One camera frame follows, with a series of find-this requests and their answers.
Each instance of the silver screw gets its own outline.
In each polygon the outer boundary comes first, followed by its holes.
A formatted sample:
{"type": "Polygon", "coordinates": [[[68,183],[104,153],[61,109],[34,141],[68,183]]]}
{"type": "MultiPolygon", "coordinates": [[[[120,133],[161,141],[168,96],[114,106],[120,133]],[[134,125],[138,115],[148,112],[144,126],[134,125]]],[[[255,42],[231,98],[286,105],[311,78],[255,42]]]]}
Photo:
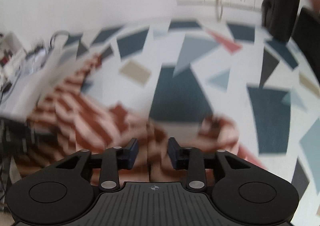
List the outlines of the silver screw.
{"type": "Polygon", "coordinates": [[[194,189],[200,189],[200,188],[204,187],[204,182],[192,181],[189,183],[189,186],[194,189]]]}
{"type": "Polygon", "coordinates": [[[113,181],[104,181],[101,183],[101,187],[105,189],[112,189],[112,188],[115,188],[116,186],[117,186],[116,182],[113,182],[113,181]]]}

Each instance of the white cable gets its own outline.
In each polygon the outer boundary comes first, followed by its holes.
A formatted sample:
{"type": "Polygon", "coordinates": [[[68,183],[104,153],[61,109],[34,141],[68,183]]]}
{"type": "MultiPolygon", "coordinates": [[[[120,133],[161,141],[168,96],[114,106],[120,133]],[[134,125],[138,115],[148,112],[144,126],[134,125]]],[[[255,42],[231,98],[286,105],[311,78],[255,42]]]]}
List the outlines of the white cable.
{"type": "Polygon", "coordinates": [[[220,22],[222,19],[222,15],[223,15],[223,2],[222,2],[222,0],[216,0],[216,15],[217,15],[217,21],[220,22]],[[219,4],[221,5],[220,15],[218,13],[219,4]]]}

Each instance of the black thermos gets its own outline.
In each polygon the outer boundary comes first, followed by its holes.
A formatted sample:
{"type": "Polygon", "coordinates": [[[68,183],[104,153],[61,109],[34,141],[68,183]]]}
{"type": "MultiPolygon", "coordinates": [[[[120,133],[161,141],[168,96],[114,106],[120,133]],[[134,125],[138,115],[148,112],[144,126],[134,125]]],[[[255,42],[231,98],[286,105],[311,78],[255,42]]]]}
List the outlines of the black thermos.
{"type": "Polygon", "coordinates": [[[279,41],[288,42],[297,18],[300,0],[271,0],[270,34],[279,41]]]}

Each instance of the beige rectangle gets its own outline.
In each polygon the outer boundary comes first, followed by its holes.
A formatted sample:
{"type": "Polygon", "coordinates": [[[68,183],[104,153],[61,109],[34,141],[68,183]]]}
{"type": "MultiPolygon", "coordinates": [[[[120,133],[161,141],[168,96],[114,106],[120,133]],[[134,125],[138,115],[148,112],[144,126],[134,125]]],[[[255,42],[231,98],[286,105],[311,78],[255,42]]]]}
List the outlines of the beige rectangle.
{"type": "Polygon", "coordinates": [[[147,83],[151,75],[150,70],[132,60],[124,65],[119,72],[127,77],[132,78],[142,85],[145,85],[147,83]]]}
{"type": "Polygon", "coordinates": [[[320,91],[319,88],[312,83],[309,78],[307,78],[305,75],[302,73],[299,73],[299,79],[300,79],[300,84],[308,88],[311,92],[313,92],[318,98],[320,98],[320,91]]]}

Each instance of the striped cloth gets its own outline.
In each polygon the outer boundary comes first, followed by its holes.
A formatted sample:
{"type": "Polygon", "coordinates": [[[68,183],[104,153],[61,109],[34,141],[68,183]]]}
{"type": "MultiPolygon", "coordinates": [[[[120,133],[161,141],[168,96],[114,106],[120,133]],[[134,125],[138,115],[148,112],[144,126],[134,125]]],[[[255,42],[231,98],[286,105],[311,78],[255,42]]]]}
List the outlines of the striped cloth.
{"type": "MultiPolygon", "coordinates": [[[[173,169],[167,154],[168,136],[148,118],[130,112],[117,104],[107,108],[80,93],[87,75],[101,66],[101,55],[84,62],[74,75],[67,77],[39,102],[28,120],[37,128],[58,132],[58,141],[40,143],[26,155],[15,157],[22,177],[34,173],[53,162],[80,150],[102,153],[113,146],[124,147],[131,140],[139,141],[139,153],[132,170],[120,170],[119,179],[125,181],[180,181],[186,171],[173,169]]],[[[226,149],[239,157],[263,167],[238,142],[234,123],[222,117],[204,119],[195,139],[182,146],[192,146],[204,152],[226,149]]],[[[99,181],[99,169],[94,169],[92,184],[99,181]]],[[[207,170],[208,184],[213,184],[213,173],[207,170]]]]}

